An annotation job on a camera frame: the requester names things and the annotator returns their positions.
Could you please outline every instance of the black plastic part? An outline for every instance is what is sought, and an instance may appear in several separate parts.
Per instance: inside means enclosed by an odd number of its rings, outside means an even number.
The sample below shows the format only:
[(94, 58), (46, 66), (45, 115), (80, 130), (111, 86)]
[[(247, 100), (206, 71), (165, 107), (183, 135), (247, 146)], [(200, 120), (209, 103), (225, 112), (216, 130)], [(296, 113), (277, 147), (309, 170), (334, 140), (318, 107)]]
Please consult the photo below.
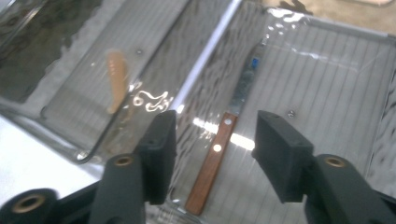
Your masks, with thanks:
[(76, 191), (58, 203), (58, 216), (62, 224), (88, 223), (88, 218), (99, 186), (99, 181)]
[(144, 223), (143, 178), (138, 155), (123, 154), (106, 163), (92, 205), (90, 224)]
[[(331, 165), (329, 158), (341, 161), (343, 165)], [(347, 160), (334, 155), (319, 155), (315, 159), (313, 175), (315, 189), (332, 223), (396, 223), (396, 217)]]
[(259, 111), (252, 156), (268, 176), (279, 200), (300, 202), (303, 169), (312, 162), (314, 146), (280, 116)]
[(162, 204), (171, 181), (176, 157), (176, 112), (162, 112), (151, 122), (136, 152), (144, 172), (145, 201)]
[(393, 215), (396, 215), (396, 200), (384, 193), (376, 191), (376, 193), (381, 198), (382, 202), (384, 202), (387, 207), (392, 211)]
[(28, 190), (3, 205), (0, 210), (1, 224), (48, 224), (57, 223), (54, 212), (57, 200), (52, 189)]

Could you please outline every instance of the stainless steel tray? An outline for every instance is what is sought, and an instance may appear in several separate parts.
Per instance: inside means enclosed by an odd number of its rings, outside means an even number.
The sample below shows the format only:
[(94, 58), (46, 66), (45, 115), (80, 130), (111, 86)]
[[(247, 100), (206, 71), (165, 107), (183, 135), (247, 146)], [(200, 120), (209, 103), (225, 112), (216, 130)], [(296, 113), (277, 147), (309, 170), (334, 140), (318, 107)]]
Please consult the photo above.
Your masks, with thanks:
[[(262, 39), (266, 50), (260, 74), (205, 211), (192, 217), (183, 205), (245, 57)], [(184, 223), (183, 218), (208, 223), (305, 223), (303, 205), (280, 203), (250, 155), (257, 111), (285, 117), (314, 143), (316, 155), (345, 157), (367, 175), (395, 66), (395, 39), (386, 34), (242, 4), (190, 95), (174, 105), (183, 105), (177, 126), (179, 157), (168, 205), (153, 210), (152, 216), (176, 223)]]

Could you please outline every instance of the bolt hole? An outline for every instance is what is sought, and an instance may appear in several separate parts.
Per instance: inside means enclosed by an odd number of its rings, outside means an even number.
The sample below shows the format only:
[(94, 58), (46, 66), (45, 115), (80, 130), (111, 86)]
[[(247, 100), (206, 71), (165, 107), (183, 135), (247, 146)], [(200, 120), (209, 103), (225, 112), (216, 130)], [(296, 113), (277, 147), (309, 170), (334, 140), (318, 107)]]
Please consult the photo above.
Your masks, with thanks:
[(29, 195), (25, 198), (20, 199), (17, 203), (15, 203), (14, 207), (12, 208), (12, 211), (14, 213), (26, 213), (30, 212), (37, 207), (39, 207), (41, 204), (43, 204), (45, 201), (45, 197), (40, 194), (32, 194)]
[(129, 165), (132, 163), (132, 158), (127, 157), (127, 156), (121, 157), (121, 158), (118, 158), (115, 163), (118, 166), (126, 166), (126, 165)]
[(334, 157), (328, 157), (328, 158), (325, 159), (325, 161), (326, 161), (327, 164), (329, 164), (331, 166), (334, 166), (334, 167), (344, 167), (344, 166), (346, 166), (346, 164), (343, 161), (341, 161), (341, 160), (339, 160), (337, 158), (334, 158)]

